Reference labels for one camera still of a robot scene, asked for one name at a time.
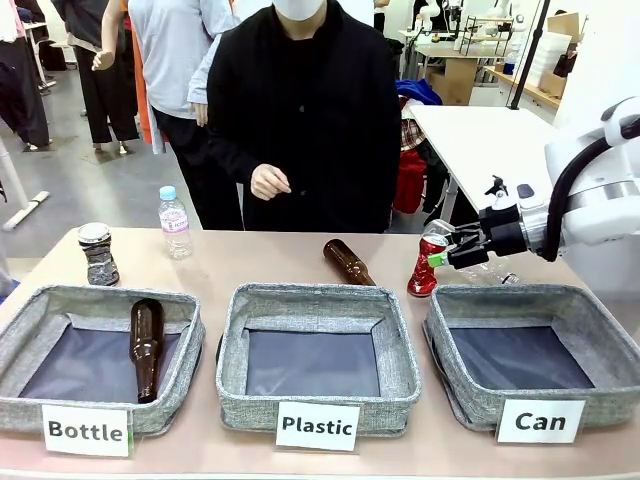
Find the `clear water bottle blue cap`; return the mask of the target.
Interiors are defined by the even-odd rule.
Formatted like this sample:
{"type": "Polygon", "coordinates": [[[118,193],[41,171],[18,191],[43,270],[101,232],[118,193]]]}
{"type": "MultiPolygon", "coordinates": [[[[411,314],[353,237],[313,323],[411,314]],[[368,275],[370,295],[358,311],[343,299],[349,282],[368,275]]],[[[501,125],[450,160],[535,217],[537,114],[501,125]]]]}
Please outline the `clear water bottle blue cap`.
{"type": "Polygon", "coordinates": [[[159,199],[158,215],[167,253],[174,260],[185,259],[193,251],[186,208],[174,186],[161,187],[159,199]]]}

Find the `black slanted pole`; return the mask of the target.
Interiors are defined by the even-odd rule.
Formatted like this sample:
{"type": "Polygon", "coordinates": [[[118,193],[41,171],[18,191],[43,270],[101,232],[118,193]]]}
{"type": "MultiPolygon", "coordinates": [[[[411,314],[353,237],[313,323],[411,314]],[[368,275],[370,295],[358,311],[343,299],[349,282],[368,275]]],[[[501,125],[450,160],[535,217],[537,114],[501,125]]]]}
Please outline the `black slanted pole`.
{"type": "Polygon", "coordinates": [[[522,62],[514,74],[517,82],[515,83],[515,91],[509,96],[510,102],[507,104],[507,107],[510,110],[517,111],[519,109],[520,99],[524,92],[529,71],[531,69],[540,38],[544,31],[544,25],[550,3],[551,0],[539,0],[538,2],[535,22],[532,24],[532,29],[525,45],[522,62]]]}

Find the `grey fabric basket can label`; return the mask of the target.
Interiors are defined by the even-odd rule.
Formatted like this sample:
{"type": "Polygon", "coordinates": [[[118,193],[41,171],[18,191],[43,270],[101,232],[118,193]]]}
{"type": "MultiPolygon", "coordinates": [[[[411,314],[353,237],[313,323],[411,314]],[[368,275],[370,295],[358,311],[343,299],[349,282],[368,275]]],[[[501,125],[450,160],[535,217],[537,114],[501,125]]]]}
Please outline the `grey fabric basket can label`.
{"type": "Polygon", "coordinates": [[[626,423],[640,406],[640,346],[578,287],[438,286],[423,330],[469,430],[495,430],[508,399],[583,400],[587,427],[626,423]]]}

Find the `clear crushed plastic bottle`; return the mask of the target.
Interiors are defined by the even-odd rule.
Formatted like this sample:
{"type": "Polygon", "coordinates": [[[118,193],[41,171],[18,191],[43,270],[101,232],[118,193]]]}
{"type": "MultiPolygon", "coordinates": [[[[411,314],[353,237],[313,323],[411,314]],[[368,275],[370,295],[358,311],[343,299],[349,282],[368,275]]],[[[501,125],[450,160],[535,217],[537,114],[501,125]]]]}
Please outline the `clear crushed plastic bottle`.
{"type": "Polygon", "coordinates": [[[478,285],[515,285],[520,278],[502,264],[483,263],[462,270],[470,283],[478,285]]]}

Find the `red bag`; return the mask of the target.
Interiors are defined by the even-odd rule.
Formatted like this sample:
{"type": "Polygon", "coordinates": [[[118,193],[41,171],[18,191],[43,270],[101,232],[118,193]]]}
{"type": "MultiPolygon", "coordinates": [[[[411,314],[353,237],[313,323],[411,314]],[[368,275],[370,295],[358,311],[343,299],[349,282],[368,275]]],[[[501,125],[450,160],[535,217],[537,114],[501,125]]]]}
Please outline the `red bag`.
{"type": "Polygon", "coordinates": [[[422,203],[426,171],[427,163],[416,149],[401,152],[393,202],[395,210],[404,214],[414,214],[418,210],[422,203]]]}

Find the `crushed dark grey can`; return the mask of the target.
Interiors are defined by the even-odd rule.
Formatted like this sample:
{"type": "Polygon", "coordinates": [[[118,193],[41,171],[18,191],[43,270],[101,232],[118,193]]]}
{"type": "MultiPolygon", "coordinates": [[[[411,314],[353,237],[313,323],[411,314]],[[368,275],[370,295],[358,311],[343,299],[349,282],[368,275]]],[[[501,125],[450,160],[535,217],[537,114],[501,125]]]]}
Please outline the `crushed dark grey can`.
{"type": "Polygon", "coordinates": [[[115,286],[120,274],[111,252],[111,231],[101,222],[90,222],[77,230],[78,244],[87,260],[90,285],[115,286]]]}

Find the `stacked white boxes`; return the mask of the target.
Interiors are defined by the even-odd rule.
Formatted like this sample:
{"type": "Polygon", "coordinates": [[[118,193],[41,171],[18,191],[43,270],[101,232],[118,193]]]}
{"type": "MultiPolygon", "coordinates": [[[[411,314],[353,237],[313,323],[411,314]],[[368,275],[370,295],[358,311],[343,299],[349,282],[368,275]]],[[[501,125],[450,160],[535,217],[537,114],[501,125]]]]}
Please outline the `stacked white boxes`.
{"type": "Polygon", "coordinates": [[[545,31],[538,41],[526,82],[538,87],[543,73],[555,69],[560,56],[567,52],[571,41],[571,35],[545,31]]]}

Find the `wooden background desk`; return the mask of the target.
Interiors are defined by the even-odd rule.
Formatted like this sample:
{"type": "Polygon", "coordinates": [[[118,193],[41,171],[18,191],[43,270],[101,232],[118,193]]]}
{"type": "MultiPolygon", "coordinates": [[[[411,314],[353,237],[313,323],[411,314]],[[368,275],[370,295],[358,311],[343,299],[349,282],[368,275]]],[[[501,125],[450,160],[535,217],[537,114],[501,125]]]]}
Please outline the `wooden background desk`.
{"type": "Polygon", "coordinates": [[[504,58],[483,50],[464,55],[444,43],[420,45],[416,53],[421,64],[419,77],[426,80],[445,106],[467,106],[478,73],[485,65],[504,58]]]}

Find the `orange garment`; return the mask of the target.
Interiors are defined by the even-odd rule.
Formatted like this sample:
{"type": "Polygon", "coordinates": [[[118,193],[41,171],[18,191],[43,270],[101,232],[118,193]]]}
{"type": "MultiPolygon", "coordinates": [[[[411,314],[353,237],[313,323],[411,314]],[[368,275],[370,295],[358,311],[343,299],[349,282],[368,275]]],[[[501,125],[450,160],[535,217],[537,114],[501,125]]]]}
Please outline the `orange garment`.
{"type": "Polygon", "coordinates": [[[146,86],[145,86],[145,81],[143,77],[143,62],[141,59],[141,55],[140,55],[140,51],[137,43],[137,37],[135,33],[132,33],[132,44],[133,44],[136,100],[137,100],[140,126],[142,130],[144,142],[147,144],[151,144],[152,138],[151,138],[151,129],[150,129],[147,99],[146,99],[146,86]]]}

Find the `white face mask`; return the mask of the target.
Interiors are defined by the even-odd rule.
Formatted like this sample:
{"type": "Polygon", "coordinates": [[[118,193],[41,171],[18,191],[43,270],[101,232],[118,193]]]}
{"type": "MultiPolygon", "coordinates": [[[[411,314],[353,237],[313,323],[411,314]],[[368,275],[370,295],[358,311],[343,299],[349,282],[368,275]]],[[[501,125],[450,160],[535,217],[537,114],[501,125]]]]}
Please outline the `white face mask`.
{"type": "Polygon", "coordinates": [[[324,0],[273,0],[276,11],[288,20],[305,21],[315,15],[324,0]]]}

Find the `person's right hand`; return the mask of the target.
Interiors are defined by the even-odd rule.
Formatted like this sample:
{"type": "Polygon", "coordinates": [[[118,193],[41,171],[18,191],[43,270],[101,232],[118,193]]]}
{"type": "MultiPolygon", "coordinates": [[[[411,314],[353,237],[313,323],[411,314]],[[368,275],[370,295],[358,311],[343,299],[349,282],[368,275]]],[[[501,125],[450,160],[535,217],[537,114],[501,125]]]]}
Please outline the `person's right hand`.
{"type": "Polygon", "coordinates": [[[270,164],[258,165],[251,174],[250,191],[258,199],[269,201],[277,195],[291,192],[286,175],[270,164]]]}

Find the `plaid cloth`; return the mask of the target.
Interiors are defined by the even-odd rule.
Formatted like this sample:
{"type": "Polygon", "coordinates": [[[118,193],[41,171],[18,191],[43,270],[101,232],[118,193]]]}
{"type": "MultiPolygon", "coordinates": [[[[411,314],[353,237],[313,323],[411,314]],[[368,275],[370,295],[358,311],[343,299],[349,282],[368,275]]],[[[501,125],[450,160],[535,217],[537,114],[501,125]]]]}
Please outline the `plaid cloth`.
{"type": "Polygon", "coordinates": [[[426,136],[420,129],[414,118],[401,120],[401,146],[402,152],[415,149],[426,140],[426,136]]]}

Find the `crushed red can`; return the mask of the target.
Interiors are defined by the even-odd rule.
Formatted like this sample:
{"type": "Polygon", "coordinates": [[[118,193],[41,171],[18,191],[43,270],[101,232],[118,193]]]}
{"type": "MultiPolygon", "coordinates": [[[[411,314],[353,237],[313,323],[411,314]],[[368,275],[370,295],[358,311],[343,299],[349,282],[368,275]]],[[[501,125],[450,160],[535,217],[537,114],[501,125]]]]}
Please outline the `crushed red can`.
{"type": "Polygon", "coordinates": [[[428,257],[446,250],[448,241],[437,233],[423,234],[419,240],[419,254],[413,273],[407,284],[407,291],[414,297],[424,298],[431,294],[437,285],[434,268],[430,266],[428,257]]]}

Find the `brown glass bottle short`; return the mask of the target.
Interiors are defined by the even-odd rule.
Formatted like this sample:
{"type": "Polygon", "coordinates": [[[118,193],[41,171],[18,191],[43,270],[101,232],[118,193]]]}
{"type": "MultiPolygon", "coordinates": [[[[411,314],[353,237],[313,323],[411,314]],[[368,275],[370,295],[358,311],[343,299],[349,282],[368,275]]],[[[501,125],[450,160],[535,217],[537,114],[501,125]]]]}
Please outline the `brown glass bottle short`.
{"type": "Polygon", "coordinates": [[[352,285],[375,286],[366,264],[340,239],[329,240],[323,255],[339,276],[352,285]]]}

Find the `blue cloth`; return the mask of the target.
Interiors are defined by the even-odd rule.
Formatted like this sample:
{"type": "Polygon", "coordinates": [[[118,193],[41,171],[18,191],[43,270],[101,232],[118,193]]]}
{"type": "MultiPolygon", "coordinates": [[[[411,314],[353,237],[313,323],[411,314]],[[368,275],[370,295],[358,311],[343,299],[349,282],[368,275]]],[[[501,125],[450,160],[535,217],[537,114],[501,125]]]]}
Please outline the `blue cloth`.
{"type": "Polygon", "coordinates": [[[432,89],[425,79],[397,80],[396,91],[399,96],[421,102],[423,105],[441,106],[441,97],[432,89]]]}

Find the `grey fabric basket bottle label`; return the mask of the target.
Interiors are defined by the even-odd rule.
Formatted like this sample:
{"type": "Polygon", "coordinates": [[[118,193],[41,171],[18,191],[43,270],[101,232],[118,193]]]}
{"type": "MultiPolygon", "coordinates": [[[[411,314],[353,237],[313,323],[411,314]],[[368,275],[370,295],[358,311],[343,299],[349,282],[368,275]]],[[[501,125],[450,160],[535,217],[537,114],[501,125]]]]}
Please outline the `grey fabric basket bottle label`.
{"type": "Polygon", "coordinates": [[[42,407],[122,409],[136,436],[173,423],[198,367],[205,327],[195,297],[144,289],[49,285],[0,332],[0,431],[43,431],[42,407]],[[130,313],[153,299],[165,314],[158,397],[137,399],[130,313]]]}

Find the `grey fabric basket plastic label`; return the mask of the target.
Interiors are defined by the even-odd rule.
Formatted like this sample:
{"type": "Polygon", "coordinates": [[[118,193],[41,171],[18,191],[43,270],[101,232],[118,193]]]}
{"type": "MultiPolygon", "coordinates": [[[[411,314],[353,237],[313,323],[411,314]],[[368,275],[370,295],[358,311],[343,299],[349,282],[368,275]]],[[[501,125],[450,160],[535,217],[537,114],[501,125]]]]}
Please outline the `grey fabric basket plastic label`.
{"type": "Polygon", "coordinates": [[[223,423],[273,432],[282,402],[355,406],[357,433],[407,428],[421,380],[396,296],[376,286],[247,283],[216,357],[223,423]]]}

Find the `white table leg foot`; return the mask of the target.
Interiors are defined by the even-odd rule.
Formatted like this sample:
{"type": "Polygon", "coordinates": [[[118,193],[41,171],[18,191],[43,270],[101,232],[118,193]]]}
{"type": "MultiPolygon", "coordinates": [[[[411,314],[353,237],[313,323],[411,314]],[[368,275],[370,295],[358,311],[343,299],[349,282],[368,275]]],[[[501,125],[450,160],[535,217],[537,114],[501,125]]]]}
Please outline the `white table leg foot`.
{"type": "Polygon", "coordinates": [[[14,230],[23,220],[33,213],[40,205],[42,205],[50,196],[48,191],[42,190],[33,198],[28,199],[25,190],[20,181],[19,175],[15,169],[11,156],[0,137],[0,162],[4,166],[10,184],[17,194],[20,209],[7,220],[2,228],[4,231],[14,230]]]}

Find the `person in light blue shirt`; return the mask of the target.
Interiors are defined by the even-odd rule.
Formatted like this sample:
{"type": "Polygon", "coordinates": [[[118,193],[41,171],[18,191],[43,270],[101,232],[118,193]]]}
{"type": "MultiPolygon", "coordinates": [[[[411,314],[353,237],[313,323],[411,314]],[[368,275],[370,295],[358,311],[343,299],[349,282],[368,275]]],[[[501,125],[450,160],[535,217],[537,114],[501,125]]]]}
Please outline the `person in light blue shirt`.
{"type": "Polygon", "coordinates": [[[241,230],[236,182],[213,158],[207,79],[221,35],[237,25],[229,0],[129,0],[142,61],[153,152],[169,145],[205,230],[241,230]]]}

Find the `white Bottle label card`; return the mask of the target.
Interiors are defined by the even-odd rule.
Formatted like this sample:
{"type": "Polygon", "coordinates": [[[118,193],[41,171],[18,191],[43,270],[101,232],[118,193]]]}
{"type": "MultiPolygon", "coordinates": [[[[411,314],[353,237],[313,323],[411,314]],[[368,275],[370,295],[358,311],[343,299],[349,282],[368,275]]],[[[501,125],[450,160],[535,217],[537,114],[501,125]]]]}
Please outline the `white Bottle label card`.
{"type": "Polygon", "coordinates": [[[107,458],[132,455],[132,423],[127,410],[43,405],[42,423],[49,452],[107,458]]]}

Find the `person in black coat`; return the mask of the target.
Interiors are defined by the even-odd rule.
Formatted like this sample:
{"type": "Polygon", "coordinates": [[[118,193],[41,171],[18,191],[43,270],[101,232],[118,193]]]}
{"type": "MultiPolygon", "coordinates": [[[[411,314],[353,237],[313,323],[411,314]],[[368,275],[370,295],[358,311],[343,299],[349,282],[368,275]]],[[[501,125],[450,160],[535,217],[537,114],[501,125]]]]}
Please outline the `person in black coat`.
{"type": "Polygon", "coordinates": [[[243,187],[254,231],[383,233],[399,169],[401,113],[383,35],[324,0],[310,19],[273,6],[225,32],[207,81],[210,150],[243,187]],[[253,170],[279,168],[291,192],[264,201],[253,170]]]}

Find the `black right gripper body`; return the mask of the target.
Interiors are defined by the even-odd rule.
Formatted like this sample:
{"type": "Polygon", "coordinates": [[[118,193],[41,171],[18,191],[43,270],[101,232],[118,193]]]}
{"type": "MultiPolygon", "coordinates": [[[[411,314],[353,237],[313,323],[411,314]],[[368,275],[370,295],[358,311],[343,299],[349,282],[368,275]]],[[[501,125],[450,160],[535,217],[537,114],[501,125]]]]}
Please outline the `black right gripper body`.
{"type": "Polygon", "coordinates": [[[489,206],[481,210],[479,225],[484,235],[481,245],[486,251],[504,257],[523,253],[528,248],[516,205],[503,209],[489,206]]]}

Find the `white Plastic label card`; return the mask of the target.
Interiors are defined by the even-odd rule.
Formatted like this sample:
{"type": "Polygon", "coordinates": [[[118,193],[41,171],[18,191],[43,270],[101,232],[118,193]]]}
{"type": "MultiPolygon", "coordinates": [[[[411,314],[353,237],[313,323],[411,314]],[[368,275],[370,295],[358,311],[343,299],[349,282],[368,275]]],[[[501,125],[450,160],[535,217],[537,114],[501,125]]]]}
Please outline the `white Plastic label card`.
{"type": "Polygon", "coordinates": [[[276,423],[278,447],[353,452],[359,406],[280,402],[276,423]]]}

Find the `white background table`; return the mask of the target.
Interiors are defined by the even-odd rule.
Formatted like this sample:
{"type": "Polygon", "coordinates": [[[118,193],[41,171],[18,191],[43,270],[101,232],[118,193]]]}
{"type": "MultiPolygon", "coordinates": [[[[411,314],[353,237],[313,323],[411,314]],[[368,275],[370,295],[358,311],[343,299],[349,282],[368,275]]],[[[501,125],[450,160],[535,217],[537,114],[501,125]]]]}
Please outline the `white background table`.
{"type": "Polygon", "coordinates": [[[463,193],[474,210],[491,202],[485,191],[493,177],[509,191],[530,185],[547,198],[551,182],[544,147],[554,128],[528,110],[505,107],[414,105],[411,114],[450,174],[441,218],[451,218],[463,193]]]}

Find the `white Can label card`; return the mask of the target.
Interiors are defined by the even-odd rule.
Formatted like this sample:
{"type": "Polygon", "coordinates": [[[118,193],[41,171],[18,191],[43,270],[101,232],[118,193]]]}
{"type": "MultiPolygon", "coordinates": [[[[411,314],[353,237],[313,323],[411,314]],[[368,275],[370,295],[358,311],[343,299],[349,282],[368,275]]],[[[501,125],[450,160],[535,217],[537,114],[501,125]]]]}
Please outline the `white Can label card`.
{"type": "Polygon", "coordinates": [[[572,444],[585,400],[507,399],[496,430],[500,444],[572,444]]]}

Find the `brown glass bottle long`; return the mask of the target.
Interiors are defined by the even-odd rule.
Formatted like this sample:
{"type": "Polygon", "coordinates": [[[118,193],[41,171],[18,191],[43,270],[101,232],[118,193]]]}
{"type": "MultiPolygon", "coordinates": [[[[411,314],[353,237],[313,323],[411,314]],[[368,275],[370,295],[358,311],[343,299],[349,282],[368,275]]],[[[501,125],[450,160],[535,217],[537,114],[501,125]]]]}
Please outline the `brown glass bottle long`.
{"type": "Polygon", "coordinates": [[[133,304],[129,357],[135,368],[139,404],[148,404],[157,398],[159,364],[164,350],[164,323],[164,309],[158,300],[143,298],[133,304]]]}

